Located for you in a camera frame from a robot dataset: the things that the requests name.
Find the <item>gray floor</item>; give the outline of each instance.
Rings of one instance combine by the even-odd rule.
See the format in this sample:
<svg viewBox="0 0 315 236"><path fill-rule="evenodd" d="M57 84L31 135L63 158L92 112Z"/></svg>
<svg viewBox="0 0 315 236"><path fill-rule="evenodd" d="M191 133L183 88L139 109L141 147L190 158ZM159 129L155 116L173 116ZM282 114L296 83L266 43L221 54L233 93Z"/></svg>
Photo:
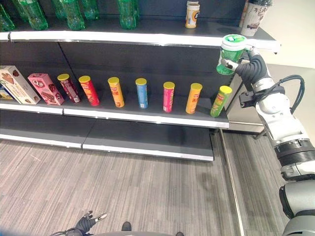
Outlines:
<svg viewBox="0 0 315 236"><path fill-rule="evenodd" d="M225 134L246 235L280 235L287 219L279 164L265 137ZM91 233L129 220L138 231L238 235L220 138L214 162L83 151L2 141L0 228L4 236L43 236L73 227L89 209L108 212Z"/></svg>

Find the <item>gray metal shelf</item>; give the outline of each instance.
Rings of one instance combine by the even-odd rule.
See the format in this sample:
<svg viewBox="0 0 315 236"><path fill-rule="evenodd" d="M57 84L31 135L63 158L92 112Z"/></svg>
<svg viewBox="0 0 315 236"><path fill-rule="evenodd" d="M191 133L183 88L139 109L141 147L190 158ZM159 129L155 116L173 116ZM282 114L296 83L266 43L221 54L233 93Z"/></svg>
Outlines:
<svg viewBox="0 0 315 236"><path fill-rule="evenodd" d="M0 109L157 124L229 128L225 110L217 118L210 116L212 104L209 98L199 99L195 114L187 114L185 112L187 102L187 97L185 96L174 97L173 111L171 113L163 111L162 99L162 95L151 95L149 96L149 107L141 109L138 105L137 95L127 93L125 95L125 106L116 108L111 94L105 93L100 97L100 105L95 107L91 106L86 97L82 96L82 101L79 103L72 103L69 99L66 99L61 106L47 105L44 101L40 101L37 105L23 105L18 104L16 101L0 100Z"/></svg>
<svg viewBox="0 0 315 236"><path fill-rule="evenodd" d="M0 139L212 161L209 129L83 117L0 112Z"/></svg>
<svg viewBox="0 0 315 236"><path fill-rule="evenodd" d="M175 20L142 19L134 30L121 29L118 19L102 18L86 21L86 29L71 31L66 21L48 19L49 28L34 31L29 24L17 22L16 30L10 33L12 42L57 41L57 42L102 42L160 46L220 47L221 38L227 34L240 34L240 28L223 23L198 20L195 29L185 28L185 22ZM262 50L279 52L280 43L263 29L258 29L251 44Z"/></svg>
<svg viewBox="0 0 315 236"><path fill-rule="evenodd" d="M209 130L199 127L97 120L83 149L213 161Z"/></svg>

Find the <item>yellow lid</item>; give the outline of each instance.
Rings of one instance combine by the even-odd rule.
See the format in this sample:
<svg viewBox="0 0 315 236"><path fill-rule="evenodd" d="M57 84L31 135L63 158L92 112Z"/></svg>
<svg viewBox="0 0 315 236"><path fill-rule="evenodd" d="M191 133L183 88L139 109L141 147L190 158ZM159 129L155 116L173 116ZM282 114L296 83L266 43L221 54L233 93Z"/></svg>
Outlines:
<svg viewBox="0 0 315 236"><path fill-rule="evenodd" d="M145 85L146 83L147 83L147 80L144 78L136 79L136 85Z"/></svg>
<svg viewBox="0 0 315 236"><path fill-rule="evenodd" d="M202 85L199 83L192 83L190 86L190 89L194 89L194 90L202 90Z"/></svg>
<svg viewBox="0 0 315 236"><path fill-rule="evenodd" d="M220 87L220 91L223 92L224 94L230 94L232 93L232 88L230 88L229 86L221 86Z"/></svg>
<svg viewBox="0 0 315 236"><path fill-rule="evenodd" d="M118 77L110 77L107 81L109 84L116 84L116 83L119 83L119 78Z"/></svg>
<svg viewBox="0 0 315 236"><path fill-rule="evenodd" d="M69 79L69 77L70 77L69 74L61 74L61 75L57 76L57 79L59 81L64 81L64 80Z"/></svg>
<svg viewBox="0 0 315 236"><path fill-rule="evenodd" d="M90 76L88 76L88 75L84 75L84 76L81 76L80 78L79 78L79 82L80 83L86 83L86 82L88 82L88 81L90 81L91 80L91 78L90 78Z"/></svg>
<svg viewBox="0 0 315 236"><path fill-rule="evenodd" d="M173 82L168 81L163 84L163 87L166 89L173 89L175 88L175 84Z"/></svg>

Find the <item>blue chip can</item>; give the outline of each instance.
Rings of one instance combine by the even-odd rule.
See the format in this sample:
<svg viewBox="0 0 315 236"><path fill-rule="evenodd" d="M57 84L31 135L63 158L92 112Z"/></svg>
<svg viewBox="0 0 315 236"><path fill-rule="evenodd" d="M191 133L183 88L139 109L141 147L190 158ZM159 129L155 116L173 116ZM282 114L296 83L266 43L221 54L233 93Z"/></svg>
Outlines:
<svg viewBox="0 0 315 236"><path fill-rule="evenodd" d="M148 107L147 80L144 78L136 79L138 101L140 108Z"/></svg>

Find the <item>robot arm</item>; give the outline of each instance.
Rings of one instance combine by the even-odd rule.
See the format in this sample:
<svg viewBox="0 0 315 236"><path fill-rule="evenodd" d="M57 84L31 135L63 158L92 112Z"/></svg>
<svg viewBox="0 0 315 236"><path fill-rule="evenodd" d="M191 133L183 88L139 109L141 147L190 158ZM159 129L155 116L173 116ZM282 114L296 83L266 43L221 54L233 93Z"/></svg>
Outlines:
<svg viewBox="0 0 315 236"><path fill-rule="evenodd" d="M292 115L296 107L290 108L284 88L279 86L298 78L303 88L304 80L291 76L275 84L258 51L249 47L247 53L250 63L237 64L227 59L221 63L241 76L248 90L239 96L241 107L256 108L281 164L283 178L296 181L279 190L283 211L291 219L283 236L315 236L315 148L303 125ZM303 93L298 96L296 101L302 99Z"/></svg>

